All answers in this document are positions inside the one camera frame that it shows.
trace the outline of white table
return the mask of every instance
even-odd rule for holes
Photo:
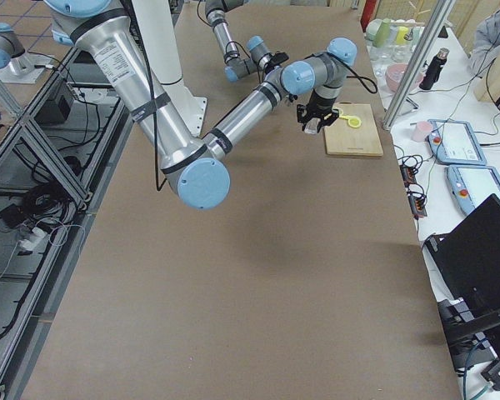
[[[455,88],[461,83],[468,82],[473,77],[472,72],[468,68],[467,54],[463,51],[453,32],[449,29],[448,35],[449,37],[446,39],[438,38],[435,41],[427,57],[429,62],[437,54],[439,48],[448,48],[450,50],[447,64],[441,72],[439,81],[433,85],[432,90]],[[420,107],[416,112],[410,112],[399,117],[392,126],[391,134],[395,145],[403,149],[406,155],[419,154],[424,159],[430,158],[432,152],[428,143],[414,142],[411,139],[414,128],[412,124],[427,119],[446,120],[451,118],[458,121],[468,121],[475,132],[495,133],[496,128],[493,124],[493,118],[499,114],[499,111],[494,104],[479,102],[474,97],[473,89],[478,81],[479,79],[475,78],[470,87],[469,85],[465,85],[457,87],[450,92],[419,92],[418,89],[413,90],[412,93],[415,94],[411,96],[411,99]],[[377,83],[383,106],[386,108],[391,102],[393,93],[385,83],[384,76],[378,77]],[[499,133],[496,136],[478,133],[477,138],[480,143],[500,142],[500,115],[496,117],[495,121]],[[494,166],[500,172],[500,147],[483,147],[482,150],[487,158],[487,164]],[[403,155],[399,148],[396,149],[396,152],[398,158]],[[428,197],[426,207],[427,217],[421,218],[418,223],[418,238],[421,243],[433,233],[449,233],[465,216],[453,198],[443,165],[434,164],[433,159],[431,159],[422,165],[416,178],[424,189],[427,190]],[[430,254],[427,250],[424,250],[423,253],[437,301],[445,298],[452,299]],[[467,375],[468,398],[479,392],[486,384],[480,372],[487,365],[488,362],[478,364],[469,371]],[[482,396],[482,399],[500,400],[500,392],[489,390]]]

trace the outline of black monitor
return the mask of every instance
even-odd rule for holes
[[[454,298],[475,318],[500,308],[500,200],[488,197],[432,254]],[[500,358],[500,326],[484,332]]]

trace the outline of person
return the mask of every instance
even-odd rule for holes
[[[476,28],[470,57],[472,73],[483,77],[498,54],[500,54],[500,8],[492,16],[481,21]]]

